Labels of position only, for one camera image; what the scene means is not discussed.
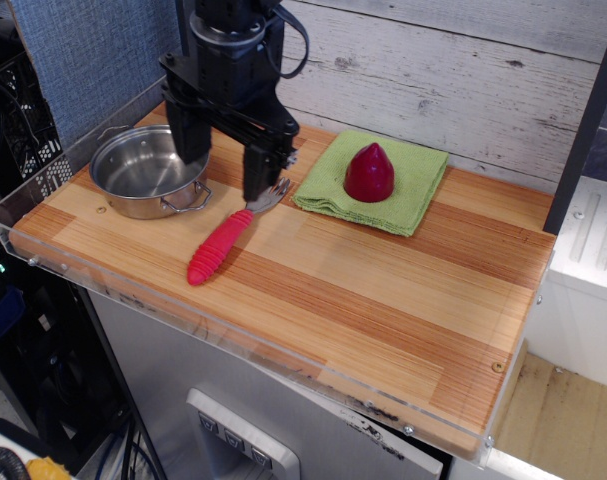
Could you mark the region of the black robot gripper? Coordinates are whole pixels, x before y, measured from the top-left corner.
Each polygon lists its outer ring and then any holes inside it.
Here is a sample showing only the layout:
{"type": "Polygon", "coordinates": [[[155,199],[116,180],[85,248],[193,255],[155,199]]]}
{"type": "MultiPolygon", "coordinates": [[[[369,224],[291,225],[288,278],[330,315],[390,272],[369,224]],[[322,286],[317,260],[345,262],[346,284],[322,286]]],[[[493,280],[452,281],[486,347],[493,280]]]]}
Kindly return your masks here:
{"type": "Polygon", "coordinates": [[[289,12],[194,12],[190,25],[197,52],[159,60],[176,153],[192,164],[209,154],[212,129],[225,133],[245,146],[243,198],[254,201],[295,161],[299,126],[276,87],[300,72],[282,69],[285,28],[300,23],[289,12]]]}

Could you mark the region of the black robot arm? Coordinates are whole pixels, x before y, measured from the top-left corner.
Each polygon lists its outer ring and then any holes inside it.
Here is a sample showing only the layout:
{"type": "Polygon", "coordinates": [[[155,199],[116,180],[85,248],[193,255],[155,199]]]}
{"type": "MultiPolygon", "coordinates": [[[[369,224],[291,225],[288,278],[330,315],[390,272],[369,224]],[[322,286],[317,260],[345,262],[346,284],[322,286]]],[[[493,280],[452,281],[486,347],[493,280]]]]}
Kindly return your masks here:
{"type": "Polygon", "coordinates": [[[165,54],[162,86],[176,152],[192,163],[219,130],[244,147],[243,194],[256,200],[295,161],[299,125],[277,97],[285,28],[303,25],[278,1],[197,1],[189,17],[196,51],[165,54]]]}

